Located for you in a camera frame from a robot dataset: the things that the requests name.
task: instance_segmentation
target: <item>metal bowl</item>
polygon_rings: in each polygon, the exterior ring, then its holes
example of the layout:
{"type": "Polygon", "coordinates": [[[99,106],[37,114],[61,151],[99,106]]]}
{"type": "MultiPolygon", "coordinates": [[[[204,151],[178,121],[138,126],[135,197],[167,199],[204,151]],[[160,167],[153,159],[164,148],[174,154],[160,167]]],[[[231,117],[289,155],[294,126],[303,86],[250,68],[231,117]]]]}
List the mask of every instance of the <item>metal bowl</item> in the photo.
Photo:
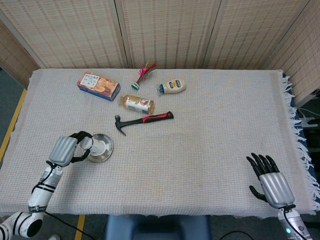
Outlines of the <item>metal bowl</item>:
{"type": "Polygon", "coordinates": [[[111,156],[111,154],[114,150],[114,143],[112,142],[111,138],[105,134],[99,133],[99,134],[93,135],[92,137],[94,139],[104,141],[106,149],[105,149],[104,153],[102,153],[98,156],[93,156],[93,155],[89,154],[86,159],[88,159],[92,163],[102,163],[111,156]]]}

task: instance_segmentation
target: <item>woven mat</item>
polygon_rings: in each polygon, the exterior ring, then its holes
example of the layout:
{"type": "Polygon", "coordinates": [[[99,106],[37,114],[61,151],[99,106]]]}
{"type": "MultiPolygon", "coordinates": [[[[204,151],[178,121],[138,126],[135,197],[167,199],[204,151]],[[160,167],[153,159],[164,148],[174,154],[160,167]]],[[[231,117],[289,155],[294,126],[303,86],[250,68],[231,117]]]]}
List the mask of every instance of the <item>woven mat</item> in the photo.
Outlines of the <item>woven mat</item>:
{"type": "Polygon", "coordinates": [[[0,213],[28,210],[57,139],[78,131],[109,135],[113,154],[104,163],[64,168],[49,212],[275,216],[277,211],[249,190],[249,185],[261,190],[246,160],[251,152],[276,160],[300,213],[316,209],[281,71],[155,70],[137,92],[130,87],[137,69],[92,69],[120,83],[116,100],[140,95],[155,101],[154,114],[174,114],[173,120],[125,127],[127,136],[116,129],[114,116],[129,121],[144,115],[79,90],[76,82],[84,71],[33,73],[0,171],[0,213]],[[187,89],[157,97],[155,86],[175,78],[185,79],[187,89]]]}

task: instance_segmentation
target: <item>mayonnaise bottle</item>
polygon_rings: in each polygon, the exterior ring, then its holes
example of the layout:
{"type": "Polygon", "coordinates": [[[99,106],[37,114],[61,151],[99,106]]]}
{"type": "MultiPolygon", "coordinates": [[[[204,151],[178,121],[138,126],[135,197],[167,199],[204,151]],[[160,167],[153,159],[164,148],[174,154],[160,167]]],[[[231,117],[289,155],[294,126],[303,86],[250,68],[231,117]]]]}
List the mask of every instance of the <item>mayonnaise bottle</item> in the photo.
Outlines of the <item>mayonnaise bottle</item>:
{"type": "Polygon", "coordinates": [[[176,94],[185,90],[187,87],[186,81],[183,79],[174,79],[165,83],[160,84],[156,91],[158,95],[162,94],[176,94]]]}

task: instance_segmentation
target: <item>hammer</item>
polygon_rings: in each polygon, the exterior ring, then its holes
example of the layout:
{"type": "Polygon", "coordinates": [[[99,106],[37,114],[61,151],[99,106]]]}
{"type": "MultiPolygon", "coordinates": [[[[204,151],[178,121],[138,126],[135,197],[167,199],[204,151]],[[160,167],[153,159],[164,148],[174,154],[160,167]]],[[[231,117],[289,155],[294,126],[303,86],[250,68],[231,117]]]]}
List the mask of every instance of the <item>hammer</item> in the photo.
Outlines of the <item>hammer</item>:
{"type": "Polygon", "coordinates": [[[118,129],[123,135],[126,136],[126,134],[121,130],[122,127],[133,125],[133,124],[147,124],[147,123],[152,123],[152,122],[166,120],[166,119],[173,119],[174,115],[172,114],[172,112],[168,111],[167,113],[164,113],[164,114],[145,116],[143,118],[139,118],[132,121],[120,121],[119,115],[115,115],[114,118],[115,118],[116,129],[118,129]]]}

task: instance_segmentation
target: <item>woven wall panel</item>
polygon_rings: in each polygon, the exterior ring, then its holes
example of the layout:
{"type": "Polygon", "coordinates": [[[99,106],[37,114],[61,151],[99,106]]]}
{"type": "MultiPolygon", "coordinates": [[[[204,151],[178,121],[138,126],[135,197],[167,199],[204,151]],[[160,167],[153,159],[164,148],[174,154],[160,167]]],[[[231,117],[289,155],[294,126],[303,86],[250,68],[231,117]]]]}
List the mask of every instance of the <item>woven wall panel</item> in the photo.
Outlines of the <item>woven wall panel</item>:
{"type": "Polygon", "coordinates": [[[1,0],[46,68],[122,68],[106,0],[1,0]]]}
{"type": "Polygon", "coordinates": [[[257,69],[307,0],[223,0],[204,66],[257,69]]]}
{"type": "Polygon", "coordinates": [[[1,21],[0,67],[16,79],[24,88],[28,87],[32,72],[40,68],[1,21]]]}
{"type": "Polygon", "coordinates": [[[320,1],[312,0],[310,4],[266,66],[291,76],[297,105],[320,86],[320,1]]]}
{"type": "Polygon", "coordinates": [[[197,68],[215,1],[121,0],[133,67],[197,68]]]}

